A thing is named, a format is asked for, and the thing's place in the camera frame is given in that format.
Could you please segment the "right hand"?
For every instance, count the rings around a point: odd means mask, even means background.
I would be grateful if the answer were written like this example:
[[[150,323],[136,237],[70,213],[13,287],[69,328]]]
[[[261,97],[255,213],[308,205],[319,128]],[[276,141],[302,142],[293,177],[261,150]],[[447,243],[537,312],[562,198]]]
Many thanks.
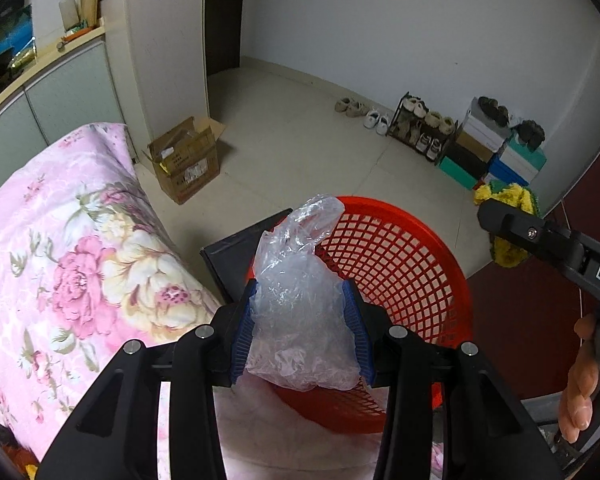
[[[574,326],[582,344],[568,372],[568,382],[558,408],[559,430],[569,443],[576,442],[592,422],[592,395],[598,385],[598,365],[592,343],[595,326],[596,319],[592,314],[580,318]]]

